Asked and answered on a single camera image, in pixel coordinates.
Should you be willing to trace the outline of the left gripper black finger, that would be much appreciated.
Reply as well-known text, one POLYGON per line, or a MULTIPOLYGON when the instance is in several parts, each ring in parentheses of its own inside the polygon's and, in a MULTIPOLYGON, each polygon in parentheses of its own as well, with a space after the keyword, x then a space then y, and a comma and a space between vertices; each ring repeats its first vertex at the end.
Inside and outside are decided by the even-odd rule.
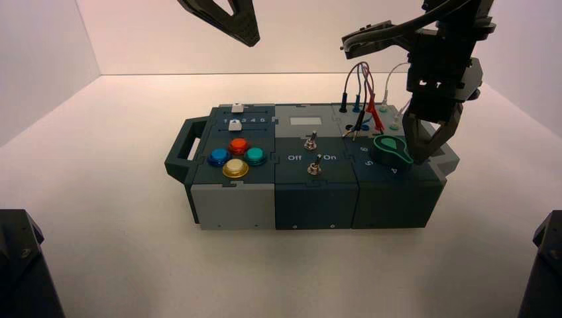
POLYGON ((255 46, 260 40, 260 35, 253 1, 233 0, 230 5, 233 9, 235 37, 247 46, 255 46))
POLYGON ((178 2, 187 12, 195 15, 199 19, 219 29, 221 32, 238 40, 233 32, 234 31, 233 18, 232 18, 233 14, 230 15, 225 9, 220 7, 215 1, 179 0, 178 2))

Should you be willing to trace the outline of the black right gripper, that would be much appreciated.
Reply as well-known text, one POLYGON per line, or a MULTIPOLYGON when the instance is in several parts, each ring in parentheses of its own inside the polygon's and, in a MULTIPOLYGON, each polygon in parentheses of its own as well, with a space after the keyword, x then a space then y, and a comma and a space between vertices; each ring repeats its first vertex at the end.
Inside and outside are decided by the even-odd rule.
POLYGON ((479 97, 483 71, 472 57, 477 39, 472 34, 421 29, 408 54, 407 90, 412 105, 403 116, 410 157, 422 164, 440 152, 456 133, 466 101, 479 97), (439 123, 430 135, 422 122, 439 123))

